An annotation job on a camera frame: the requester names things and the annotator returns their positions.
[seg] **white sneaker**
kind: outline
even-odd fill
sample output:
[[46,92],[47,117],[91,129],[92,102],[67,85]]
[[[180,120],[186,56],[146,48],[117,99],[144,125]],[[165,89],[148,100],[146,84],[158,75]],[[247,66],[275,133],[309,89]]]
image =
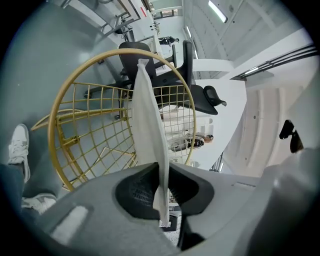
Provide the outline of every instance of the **white sneaker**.
[[36,210],[40,215],[48,210],[56,203],[57,199],[53,194],[41,193],[32,198],[22,198],[22,208],[29,208]]
[[16,165],[23,163],[24,183],[30,179],[30,169],[28,165],[29,133],[28,128],[23,124],[18,124],[14,129],[11,144],[9,145],[8,164]]

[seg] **white cloth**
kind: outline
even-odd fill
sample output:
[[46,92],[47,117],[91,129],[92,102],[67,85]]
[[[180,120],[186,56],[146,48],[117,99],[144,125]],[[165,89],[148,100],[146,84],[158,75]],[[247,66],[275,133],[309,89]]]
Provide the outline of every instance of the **white cloth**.
[[148,60],[139,59],[132,96],[132,135],[139,165],[158,162],[158,200],[160,219],[169,225],[169,152],[158,104],[146,71]]

